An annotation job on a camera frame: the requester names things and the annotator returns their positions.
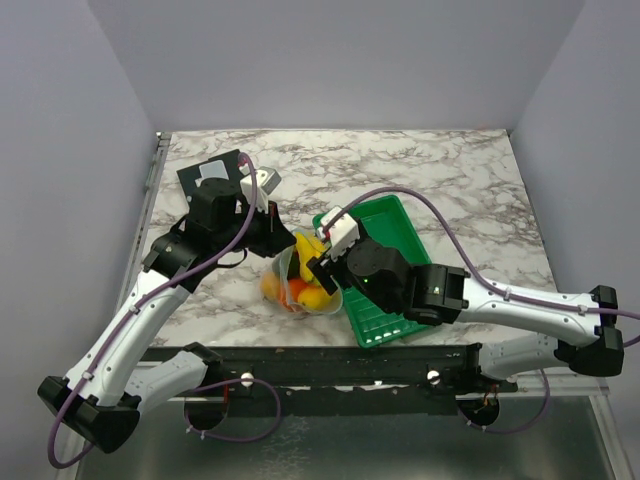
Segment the yellow banana bunch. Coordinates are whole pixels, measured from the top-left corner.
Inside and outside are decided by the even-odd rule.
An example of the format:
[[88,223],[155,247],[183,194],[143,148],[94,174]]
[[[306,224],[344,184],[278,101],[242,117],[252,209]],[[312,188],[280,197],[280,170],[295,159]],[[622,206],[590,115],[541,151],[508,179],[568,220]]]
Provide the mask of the yellow banana bunch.
[[307,284],[318,285],[319,281],[307,266],[307,263],[312,258],[319,258],[326,251],[326,247],[313,233],[298,231],[294,236],[296,239],[295,248],[300,263],[300,278]]

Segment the yellow orange mango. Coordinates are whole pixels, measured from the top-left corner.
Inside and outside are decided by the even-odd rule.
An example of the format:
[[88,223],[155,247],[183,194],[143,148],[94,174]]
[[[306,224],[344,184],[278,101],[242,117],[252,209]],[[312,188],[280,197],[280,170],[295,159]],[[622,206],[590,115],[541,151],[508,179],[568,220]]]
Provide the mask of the yellow orange mango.
[[309,310],[324,310],[332,297],[321,286],[307,286],[301,290],[297,302]]

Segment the orange fruit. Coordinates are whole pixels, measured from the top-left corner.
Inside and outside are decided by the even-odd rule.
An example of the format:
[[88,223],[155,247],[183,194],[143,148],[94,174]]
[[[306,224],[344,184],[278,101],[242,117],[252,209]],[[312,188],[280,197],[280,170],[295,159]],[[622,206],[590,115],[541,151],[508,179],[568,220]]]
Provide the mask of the orange fruit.
[[299,295],[308,287],[308,284],[301,278],[288,280],[281,288],[280,302],[289,308],[298,302]]

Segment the clear zip top bag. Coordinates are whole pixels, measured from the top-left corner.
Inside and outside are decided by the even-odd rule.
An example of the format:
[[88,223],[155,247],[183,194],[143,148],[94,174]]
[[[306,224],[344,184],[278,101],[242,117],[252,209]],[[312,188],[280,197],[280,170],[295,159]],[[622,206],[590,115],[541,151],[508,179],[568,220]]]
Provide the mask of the clear zip top bag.
[[287,247],[272,262],[260,280],[264,299],[296,314],[332,315],[343,303],[340,290],[329,295],[307,267],[312,258],[319,258],[327,247],[312,230],[294,231],[295,243]]

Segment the orange peach with leaf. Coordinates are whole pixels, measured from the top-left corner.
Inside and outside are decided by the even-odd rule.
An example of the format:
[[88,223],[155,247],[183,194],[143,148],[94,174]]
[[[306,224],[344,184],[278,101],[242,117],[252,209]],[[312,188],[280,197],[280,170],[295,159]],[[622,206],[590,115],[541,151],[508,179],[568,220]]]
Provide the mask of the orange peach with leaf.
[[271,302],[278,302],[281,293],[279,277],[271,271],[266,272],[261,278],[260,290],[265,299]]

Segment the green plastic tray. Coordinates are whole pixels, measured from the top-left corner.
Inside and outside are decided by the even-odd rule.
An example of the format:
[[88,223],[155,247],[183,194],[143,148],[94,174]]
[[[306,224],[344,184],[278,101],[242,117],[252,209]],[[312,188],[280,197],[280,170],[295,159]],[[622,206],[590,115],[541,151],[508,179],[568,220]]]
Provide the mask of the green plastic tray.
[[355,222],[359,238],[340,256],[322,254],[310,270],[322,286],[342,293],[358,345],[373,348],[431,331],[403,315],[411,267],[431,260],[399,198],[365,201],[343,218]]

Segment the green avocado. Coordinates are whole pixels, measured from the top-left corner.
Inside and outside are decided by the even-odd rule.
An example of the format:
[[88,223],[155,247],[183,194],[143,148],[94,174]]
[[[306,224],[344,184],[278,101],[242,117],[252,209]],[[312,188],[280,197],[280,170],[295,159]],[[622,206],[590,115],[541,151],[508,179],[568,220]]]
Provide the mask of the green avocado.
[[287,279],[291,280],[294,278],[300,278],[300,260],[299,260],[299,254],[297,251],[294,251],[291,254],[290,260],[289,260],[289,264],[288,264],[288,268],[287,268]]

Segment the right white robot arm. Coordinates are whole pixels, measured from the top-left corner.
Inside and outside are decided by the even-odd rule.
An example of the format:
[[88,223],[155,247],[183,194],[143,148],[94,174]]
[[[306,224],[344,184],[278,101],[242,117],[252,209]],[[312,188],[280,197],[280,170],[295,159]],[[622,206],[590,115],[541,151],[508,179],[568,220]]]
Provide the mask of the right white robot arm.
[[469,390],[556,366],[593,377],[622,371],[624,346],[611,287],[561,294],[503,285],[462,268],[411,264],[399,250],[371,238],[306,265],[327,292],[354,288],[385,313],[423,325],[487,323],[526,331],[521,338],[482,345],[478,357],[460,365],[459,378]]

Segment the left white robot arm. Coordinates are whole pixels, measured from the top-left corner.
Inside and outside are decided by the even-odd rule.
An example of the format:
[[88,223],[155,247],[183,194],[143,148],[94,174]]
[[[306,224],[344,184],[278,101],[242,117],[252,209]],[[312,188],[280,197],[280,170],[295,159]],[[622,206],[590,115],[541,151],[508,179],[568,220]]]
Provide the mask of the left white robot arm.
[[141,416],[194,389],[220,385],[219,357],[199,343],[138,374],[135,368],[166,320],[229,252],[274,257],[295,242],[269,195],[279,182],[264,169],[239,181],[208,178],[189,211],[157,238],[120,310],[64,376],[48,376],[37,394],[58,424],[104,453],[119,449]]

